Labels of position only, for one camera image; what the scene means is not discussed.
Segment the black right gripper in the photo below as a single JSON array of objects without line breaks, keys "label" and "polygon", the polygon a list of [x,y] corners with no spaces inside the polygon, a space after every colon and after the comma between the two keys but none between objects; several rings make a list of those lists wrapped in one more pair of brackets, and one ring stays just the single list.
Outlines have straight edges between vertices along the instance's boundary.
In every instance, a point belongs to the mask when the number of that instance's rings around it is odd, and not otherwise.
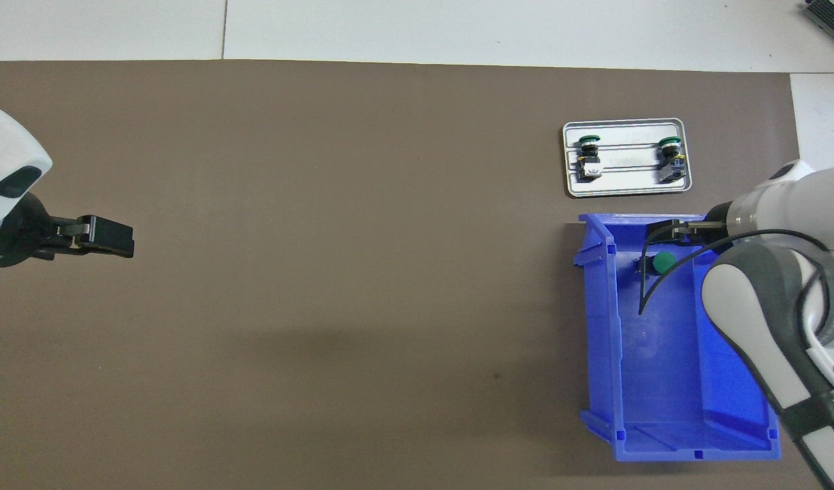
[{"label": "black right gripper", "polygon": [[[700,221],[694,225],[690,221],[669,219],[658,223],[658,242],[669,244],[709,244],[728,236],[727,216],[731,203],[716,205],[704,216],[704,221],[713,223],[712,227],[703,229]],[[638,277],[659,277],[662,270],[656,265],[655,257],[637,258],[635,273]]]}]

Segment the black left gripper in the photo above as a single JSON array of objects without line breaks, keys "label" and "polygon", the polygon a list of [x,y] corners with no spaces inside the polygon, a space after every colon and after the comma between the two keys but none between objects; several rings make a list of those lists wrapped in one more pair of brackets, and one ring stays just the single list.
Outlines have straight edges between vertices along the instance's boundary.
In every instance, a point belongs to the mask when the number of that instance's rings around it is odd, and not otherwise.
[{"label": "black left gripper", "polygon": [[[54,236],[68,244],[44,242]],[[27,193],[0,220],[0,267],[18,265],[30,258],[52,261],[55,255],[115,255],[134,258],[133,227],[99,215],[82,215],[74,220],[61,219],[57,226],[42,201]]]}]

